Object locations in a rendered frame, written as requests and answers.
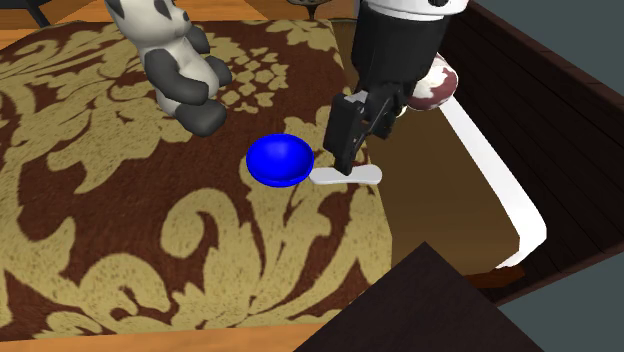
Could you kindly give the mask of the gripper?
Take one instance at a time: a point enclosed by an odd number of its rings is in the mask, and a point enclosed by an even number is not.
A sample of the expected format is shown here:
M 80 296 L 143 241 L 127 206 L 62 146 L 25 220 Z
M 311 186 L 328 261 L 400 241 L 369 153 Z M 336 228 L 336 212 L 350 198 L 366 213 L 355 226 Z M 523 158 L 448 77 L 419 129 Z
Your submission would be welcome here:
M 351 51 L 351 62 L 359 75 L 356 89 L 370 91 L 386 83 L 401 83 L 404 94 L 410 97 L 417 82 L 429 72 L 449 21 L 448 16 L 435 21 L 395 18 L 361 4 Z M 351 174 L 364 137 L 389 137 L 405 106 L 404 94 L 370 92 L 365 105 L 348 100 L 343 93 L 334 96 L 323 147 L 334 156 L 338 172 Z

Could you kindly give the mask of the bed with patterned brown cover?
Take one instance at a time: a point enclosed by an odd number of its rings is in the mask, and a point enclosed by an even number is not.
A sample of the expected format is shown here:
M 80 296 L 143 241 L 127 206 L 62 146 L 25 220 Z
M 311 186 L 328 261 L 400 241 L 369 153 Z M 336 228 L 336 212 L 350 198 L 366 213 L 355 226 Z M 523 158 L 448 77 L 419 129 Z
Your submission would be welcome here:
M 245 155 L 290 133 L 317 166 L 348 92 L 327 20 L 207 22 L 233 71 L 200 138 L 158 106 L 112 23 L 48 27 L 0 50 L 0 341 L 321 324 L 385 274 L 374 185 L 270 188 Z

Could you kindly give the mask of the red and white round pillow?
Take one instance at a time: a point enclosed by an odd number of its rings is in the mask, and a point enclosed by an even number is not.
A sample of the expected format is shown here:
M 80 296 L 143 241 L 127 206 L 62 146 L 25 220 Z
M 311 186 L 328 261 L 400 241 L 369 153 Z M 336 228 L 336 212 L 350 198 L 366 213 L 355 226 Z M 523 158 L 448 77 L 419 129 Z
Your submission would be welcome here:
M 427 75 L 417 82 L 407 106 L 416 111 L 438 108 L 454 94 L 458 82 L 457 72 L 437 53 Z

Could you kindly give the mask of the white flat spatula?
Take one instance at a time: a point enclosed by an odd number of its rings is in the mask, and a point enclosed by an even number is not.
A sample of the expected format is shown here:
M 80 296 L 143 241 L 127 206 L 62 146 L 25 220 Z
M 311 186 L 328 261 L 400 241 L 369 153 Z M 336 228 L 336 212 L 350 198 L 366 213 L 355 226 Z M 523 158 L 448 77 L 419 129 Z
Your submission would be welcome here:
M 374 164 L 355 166 L 349 175 L 337 171 L 333 167 L 313 168 L 309 179 L 318 185 L 331 184 L 372 184 L 377 185 L 382 180 L 382 170 Z

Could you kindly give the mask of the black and white panda plush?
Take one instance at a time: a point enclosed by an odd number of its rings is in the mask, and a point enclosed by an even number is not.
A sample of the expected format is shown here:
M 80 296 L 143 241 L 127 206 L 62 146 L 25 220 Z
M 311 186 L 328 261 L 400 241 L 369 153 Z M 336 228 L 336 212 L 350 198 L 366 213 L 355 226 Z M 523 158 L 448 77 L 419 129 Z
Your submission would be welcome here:
M 174 0 L 104 0 L 119 31 L 137 48 L 161 109 L 187 131 L 206 137 L 226 120 L 214 96 L 232 82 L 228 66 L 210 54 L 203 30 Z

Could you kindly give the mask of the blue bowl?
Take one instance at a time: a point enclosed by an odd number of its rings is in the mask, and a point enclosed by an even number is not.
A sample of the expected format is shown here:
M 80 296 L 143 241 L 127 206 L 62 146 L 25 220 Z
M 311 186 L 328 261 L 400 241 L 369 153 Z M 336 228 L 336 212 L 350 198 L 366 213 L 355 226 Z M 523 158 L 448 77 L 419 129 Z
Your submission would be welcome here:
M 258 182 L 285 188 L 302 182 L 314 165 L 314 152 L 301 138 L 270 134 L 256 140 L 246 154 L 246 165 Z

